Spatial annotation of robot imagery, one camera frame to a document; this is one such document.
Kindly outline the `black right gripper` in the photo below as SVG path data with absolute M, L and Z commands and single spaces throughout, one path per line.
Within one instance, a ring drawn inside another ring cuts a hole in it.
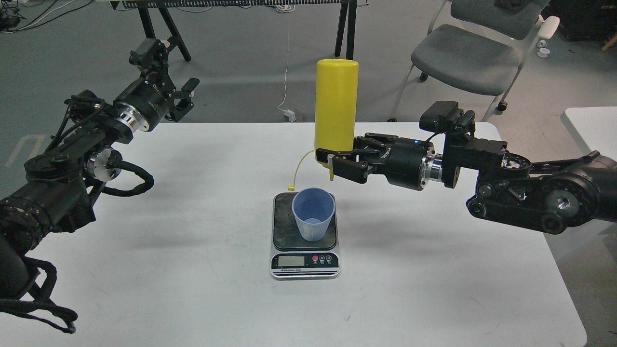
M 390 184 L 408 189 L 421 191 L 427 182 L 437 180 L 437 153 L 429 141 L 366 133 L 353 139 L 353 152 L 365 154 L 364 161 L 328 155 L 331 180 L 340 176 L 366 184 L 369 166 L 373 174 L 384 175 Z

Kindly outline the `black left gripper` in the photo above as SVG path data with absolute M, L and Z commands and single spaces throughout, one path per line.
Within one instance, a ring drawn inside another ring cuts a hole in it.
M 152 131 L 167 116 L 167 120 L 179 122 L 193 108 L 192 94 L 200 80 L 189 78 L 185 85 L 174 91 L 179 102 L 170 108 L 169 95 L 174 87 L 166 82 L 134 80 L 114 100 L 116 117 L 132 132 Z

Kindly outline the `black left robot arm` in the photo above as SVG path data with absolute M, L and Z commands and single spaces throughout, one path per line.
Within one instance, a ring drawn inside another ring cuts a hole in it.
M 139 78 L 112 105 L 90 90 L 65 101 L 59 131 L 44 153 L 25 165 L 27 183 L 1 200 L 1 311 L 33 320 L 46 310 L 64 321 L 51 327 L 75 333 L 77 313 L 51 300 L 57 270 L 27 256 L 49 233 L 72 233 L 95 221 L 100 195 L 136 196 L 154 186 L 145 169 L 113 149 L 137 130 L 154 130 L 162 119 L 180 121 L 192 108 L 199 85 L 188 79 L 177 89 L 168 78 Z

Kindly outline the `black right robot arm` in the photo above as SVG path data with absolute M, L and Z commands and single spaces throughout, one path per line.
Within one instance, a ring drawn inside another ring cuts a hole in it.
M 531 162 L 505 141 L 448 133 L 443 153 L 430 141 L 367 133 L 350 152 L 323 148 L 318 160 L 333 174 L 365 184 L 371 174 L 421 191 L 429 181 L 454 188 L 461 169 L 478 172 L 469 213 L 484 220 L 557 235 L 594 219 L 616 221 L 616 161 L 592 151 L 573 160 Z

